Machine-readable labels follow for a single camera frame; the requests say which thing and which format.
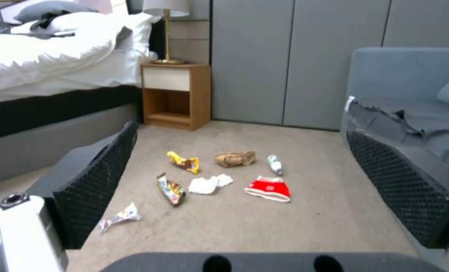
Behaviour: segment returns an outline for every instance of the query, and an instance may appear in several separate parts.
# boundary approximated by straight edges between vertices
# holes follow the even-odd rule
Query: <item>lamp shade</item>
[[[164,10],[171,11],[171,17],[189,15],[189,0],[144,0],[142,11],[154,15],[164,16]]]

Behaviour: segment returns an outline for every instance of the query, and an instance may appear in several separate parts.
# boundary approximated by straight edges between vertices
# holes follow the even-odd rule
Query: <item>plastic bottle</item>
[[[278,161],[278,157],[276,155],[270,155],[266,160],[268,161],[268,165],[270,166],[271,170],[275,174],[277,174],[278,176],[283,175],[282,163]]]

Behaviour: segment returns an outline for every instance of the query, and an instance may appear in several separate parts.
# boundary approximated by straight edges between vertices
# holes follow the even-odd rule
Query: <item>wooden nightstand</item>
[[[142,64],[144,123],[193,131],[211,120],[209,65]]]

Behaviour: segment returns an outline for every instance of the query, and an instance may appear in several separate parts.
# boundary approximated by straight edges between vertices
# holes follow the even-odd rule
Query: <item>wardrobe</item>
[[[213,119],[338,130],[350,56],[449,46],[449,0],[215,0]]]

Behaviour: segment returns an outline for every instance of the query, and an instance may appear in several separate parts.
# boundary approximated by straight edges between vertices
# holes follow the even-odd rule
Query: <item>beige carpet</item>
[[[142,220],[95,229],[80,251],[69,251],[68,271],[97,271],[140,252],[398,252],[416,255],[406,236],[335,132],[231,122],[212,122],[194,131],[141,126],[121,183],[105,217],[131,202]],[[172,208],[157,189],[156,176],[187,188],[194,176],[173,167],[168,150],[197,156],[202,172],[235,182],[212,196],[188,195]],[[221,168],[220,151],[254,150],[249,167]],[[258,175],[273,176],[266,156],[278,155],[291,203],[246,195]],[[0,182],[0,199],[23,191],[46,169]]]

